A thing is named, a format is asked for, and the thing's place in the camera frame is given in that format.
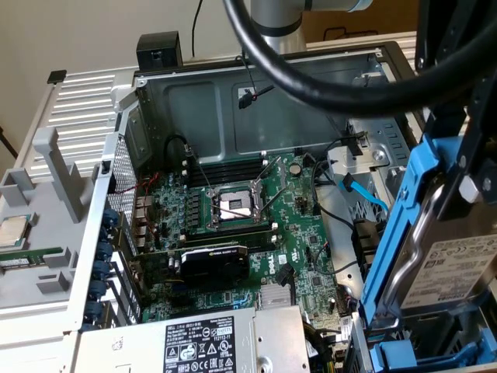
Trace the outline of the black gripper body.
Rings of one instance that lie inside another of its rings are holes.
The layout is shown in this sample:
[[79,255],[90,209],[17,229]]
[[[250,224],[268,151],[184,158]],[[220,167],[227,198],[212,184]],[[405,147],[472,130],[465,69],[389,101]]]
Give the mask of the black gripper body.
[[496,20],[495,1],[420,1],[415,71],[421,75]]

